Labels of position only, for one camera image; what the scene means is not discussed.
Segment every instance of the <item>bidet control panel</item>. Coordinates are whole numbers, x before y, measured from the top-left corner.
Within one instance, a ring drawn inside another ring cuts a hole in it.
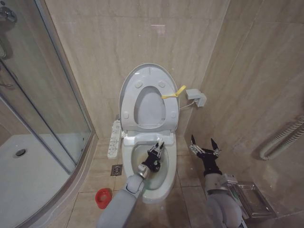
[[[121,136],[121,125],[120,120],[115,120],[112,126],[112,134],[108,149],[108,159],[117,158],[120,147],[120,136]]]

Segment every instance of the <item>metal soap dish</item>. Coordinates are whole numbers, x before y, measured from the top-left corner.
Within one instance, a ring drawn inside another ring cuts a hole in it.
[[[276,213],[254,182],[242,181],[229,186],[230,194],[240,205],[246,221],[275,218]]]

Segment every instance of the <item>red cup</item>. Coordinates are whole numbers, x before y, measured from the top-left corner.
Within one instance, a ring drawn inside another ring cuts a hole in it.
[[[112,196],[108,189],[100,189],[95,195],[95,202],[100,209],[105,209],[111,199]]]

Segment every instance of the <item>white toilet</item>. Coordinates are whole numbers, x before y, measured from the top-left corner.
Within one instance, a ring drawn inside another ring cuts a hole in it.
[[[142,200],[157,203],[170,193],[176,172],[175,130],[179,120],[179,99],[170,74],[156,64],[136,67],[126,78],[120,92],[119,115],[123,141],[122,156],[126,176],[137,172],[137,167],[148,157],[147,150],[160,138],[165,142],[161,168],[145,181]]]

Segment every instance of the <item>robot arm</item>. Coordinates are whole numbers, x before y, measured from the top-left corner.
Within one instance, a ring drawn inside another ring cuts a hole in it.
[[[125,227],[144,188],[144,180],[149,177],[150,171],[158,172],[161,167],[163,146],[164,143],[158,142],[148,150],[148,158],[138,166],[138,172],[127,179],[125,186],[111,200],[100,216],[96,228]]]
[[[242,211],[233,198],[228,195],[226,187],[220,184],[225,176],[222,175],[215,162],[219,157],[220,149],[213,139],[211,139],[211,144],[213,150],[201,149],[196,145],[193,135],[191,137],[190,150],[203,160],[205,167],[205,192],[210,217],[215,228],[238,228],[243,222]]]

